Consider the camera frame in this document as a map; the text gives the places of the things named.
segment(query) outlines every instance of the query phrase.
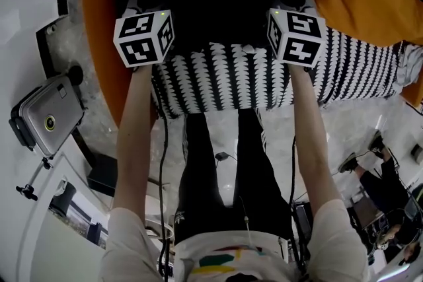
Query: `floor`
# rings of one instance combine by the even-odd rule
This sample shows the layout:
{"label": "floor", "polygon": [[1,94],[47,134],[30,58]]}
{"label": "floor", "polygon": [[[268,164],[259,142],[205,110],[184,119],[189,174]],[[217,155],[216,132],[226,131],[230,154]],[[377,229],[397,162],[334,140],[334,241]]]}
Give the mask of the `floor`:
{"label": "floor", "polygon": [[[69,0],[69,16],[56,22],[47,41],[58,71],[65,71],[70,65],[79,63],[85,79],[81,87],[83,102],[88,108],[79,130],[88,146],[95,151],[116,156],[117,128],[108,112],[93,68],[81,11],[81,0]],[[365,152],[375,128],[384,132],[385,140],[399,155],[406,156],[412,143],[419,140],[421,117],[404,105],[399,96],[385,99],[347,100],[335,102],[321,109],[327,130],[330,171],[345,199],[358,192],[359,182],[353,174],[337,174],[337,167],[351,152]],[[237,142],[237,112],[211,112],[206,114],[213,149],[215,153],[225,151],[235,155]],[[274,167],[275,177],[284,198],[289,199],[291,191],[291,144],[293,140],[293,108],[278,108],[262,112],[267,136],[267,153]],[[184,169],[182,156],[183,119],[169,124],[169,149],[163,170],[164,182],[169,182],[169,209],[174,211],[177,202],[178,184]],[[158,178],[159,161],[163,150],[163,122],[155,124],[151,135],[150,175]],[[376,158],[366,155],[360,158],[365,168],[372,168]],[[217,168],[219,189],[226,204],[231,203],[236,175],[236,162],[229,158]],[[307,199],[301,176],[295,179],[294,198]]]}

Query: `yellow stripe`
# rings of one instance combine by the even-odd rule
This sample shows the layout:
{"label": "yellow stripe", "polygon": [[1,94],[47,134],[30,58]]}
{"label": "yellow stripe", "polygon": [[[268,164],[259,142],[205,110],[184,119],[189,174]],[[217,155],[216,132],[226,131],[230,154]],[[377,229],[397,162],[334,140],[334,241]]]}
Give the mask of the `yellow stripe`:
{"label": "yellow stripe", "polygon": [[228,273],[234,271],[235,268],[225,267],[224,265],[209,265],[208,267],[194,268],[193,274],[207,274],[207,273]]}

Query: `hair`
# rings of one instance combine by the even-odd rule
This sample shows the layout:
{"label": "hair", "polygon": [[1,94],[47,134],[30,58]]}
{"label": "hair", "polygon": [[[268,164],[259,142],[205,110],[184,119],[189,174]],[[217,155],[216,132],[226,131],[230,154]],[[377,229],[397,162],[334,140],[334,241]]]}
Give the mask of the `hair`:
{"label": "hair", "polygon": [[412,255],[410,256],[410,258],[407,261],[404,260],[404,262],[407,263],[407,264],[411,264],[412,262],[416,261],[418,256],[420,255],[421,250],[422,250],[422,247],[421,247],[420,243],[418,243],[416,245],[416,248],[414,249]]}

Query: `leg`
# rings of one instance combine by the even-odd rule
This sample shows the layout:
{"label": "leg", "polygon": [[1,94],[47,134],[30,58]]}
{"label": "leg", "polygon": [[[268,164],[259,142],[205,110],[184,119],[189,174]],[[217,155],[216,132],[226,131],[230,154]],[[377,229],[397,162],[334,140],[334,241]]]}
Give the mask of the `leg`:
{"label": "leg", "polygon": [[292,234],[291,211],[280,193],[272,165],[265,152],[264,130],[260,116],[253,110],[238,111],[238,167],[234,212],[244,223],[244,207],[250,230],[267,232],[289,239]]}
{"label": "leg", "polygon": [[394,192],[394,194],[387,196],[390,201],[389,204],[393,209],[404,208],[408,202],[408,192],[400,181],[391,152],[385,146],[380,131],[376,131],[369,149],[375,151],[375,154],[379,153],[378,156],[383,159],[381,165],[383,184],[386,191]]}
{"label": "leg", "polygon": [[184,127],[186,167],[179,185],[174,229],[175,244],[191,236],[220,231],[224,204],[217,186],[212,142],[203,114],[189,114]]}
{"label": "leg", "polygon": [[387,199],[387,191],[383,180],[374,176],[371,172],[367,171],[357,163],[356,154],[352,153],[340,166],[339,172],[354,171],[360,183],[364,187],[370,199],[374,202],[376,207],[385,214],[392,210],[389,199]]}

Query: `person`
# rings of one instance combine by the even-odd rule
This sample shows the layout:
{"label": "person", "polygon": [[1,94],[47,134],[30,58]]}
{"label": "person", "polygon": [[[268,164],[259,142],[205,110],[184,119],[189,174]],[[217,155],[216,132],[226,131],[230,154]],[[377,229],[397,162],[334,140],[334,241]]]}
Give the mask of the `person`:
{"label": "person", "polygon": [[[290,65],[299,171],[314,216],[311,259],[302,281],[366,281],[366,250],[328,169],[325,127],[308,73]],[[133,73],[120,124],[118,181],[101,281],[161,281],[158,249],[144,227],[150,167],[151,66]],[[291,211],[266,156],[259,115],[239,110],[236,188],[226,208],[217,188],[203,114],[186,116],[186,167],[174,222],[175,281],[299,281],[280,252],[292,234]],[[245,223],[248,217],[249,230]]]}
{"label": "person", "polygon": [[392,154],[385,146],[379,130],[375,132],[368,149],[383,159],[380,178],[361,167],[355,153],[352,153],[338,170],[341,173],[354,171],[375,206],[386,215],[390,228],[378,240],[377,246],[381,247],[395,237],[401,246],[406,247],[404,262],[411,263],[420,254],[420,225],[405,213],[409,201],[407,189],[401,183]]}

